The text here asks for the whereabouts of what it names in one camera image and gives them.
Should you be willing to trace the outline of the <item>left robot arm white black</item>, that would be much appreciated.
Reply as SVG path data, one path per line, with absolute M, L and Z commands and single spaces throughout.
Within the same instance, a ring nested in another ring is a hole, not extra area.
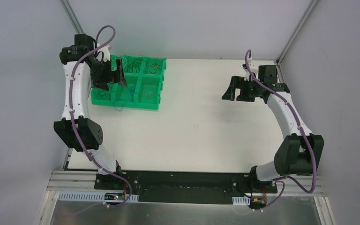
M 103 130 L 90 118 L 88 98 L 92 88 L 108 91 L 110 84 L 127 87 L 122 60 L 112 70 L 110 52 L 87 34 L 76 34 L 75 43 L 62 48 L 59 57 L 65 72 L 65 105 L 53 129 L 68 148 L 83 153 L 112 189 L 124 185 L 121 167 L 103 146 Z

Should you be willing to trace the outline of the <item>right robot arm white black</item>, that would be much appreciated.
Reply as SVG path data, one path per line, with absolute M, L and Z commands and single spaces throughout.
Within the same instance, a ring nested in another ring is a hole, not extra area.
M 251 168 L 248 188 L 259 192 L 277 181 L 291 179 L 304 192 L 313 193 L 324 147 L 323 137 L 315 135 L 304 123 L 293 104 L 290 89 L 278 81 L 274 65 L 259 66 L 257 74 L 247 63 L 242 67 L 246 76 L 232 76 L 222 99 L 254 102 L 261 98 L 273 112 L 284 138 L 272 161 Z

